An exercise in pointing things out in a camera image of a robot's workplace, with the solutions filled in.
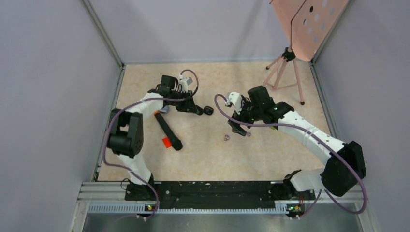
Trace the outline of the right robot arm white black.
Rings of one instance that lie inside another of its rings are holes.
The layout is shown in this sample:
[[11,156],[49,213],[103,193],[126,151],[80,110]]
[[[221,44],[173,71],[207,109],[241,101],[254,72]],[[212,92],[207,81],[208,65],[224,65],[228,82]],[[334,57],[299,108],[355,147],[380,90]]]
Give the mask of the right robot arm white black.
[[288,183],[283,186],[287,198],[297,199],[306,190],[326,190],[342,197],[366,176],[363,151],[357,142],[343,142],[313,126],[286,102],[275,103],[264,86],[250,89],[248,97],[230,92],[224,100],[226,106],[234,107],[228,120],[234,133],[246,136],[242,126],[250,128],[261,121],[299,141],[324,165],[287,175]]

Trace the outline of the black glossy earbud charging case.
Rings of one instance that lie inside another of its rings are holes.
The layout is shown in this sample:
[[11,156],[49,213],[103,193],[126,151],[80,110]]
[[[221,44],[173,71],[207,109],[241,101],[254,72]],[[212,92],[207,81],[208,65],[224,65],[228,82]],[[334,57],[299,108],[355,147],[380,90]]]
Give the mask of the black glossy earbud charging case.
[[203,108],[203,113],[210,116],[214,113],[214,108],[212,108],[211,106],[205,106]]

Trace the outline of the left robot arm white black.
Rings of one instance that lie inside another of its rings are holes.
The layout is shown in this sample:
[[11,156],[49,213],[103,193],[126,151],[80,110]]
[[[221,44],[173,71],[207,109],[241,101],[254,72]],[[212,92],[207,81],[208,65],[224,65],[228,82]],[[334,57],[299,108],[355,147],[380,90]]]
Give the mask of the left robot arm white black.
[[133,106],[111,111],[107,148],[119,156],[121,167],[129,172],[130,181],[138,185],[136,192],[144,200],[154,196],[155,187],[149,183],[152,173],[140,154],[144,143],[143,122],[169,105],[179,112],[202,115],[203,109],[193,99],[196,91],[189,89],[192,82],[191,77],[163,75],[161,82]]

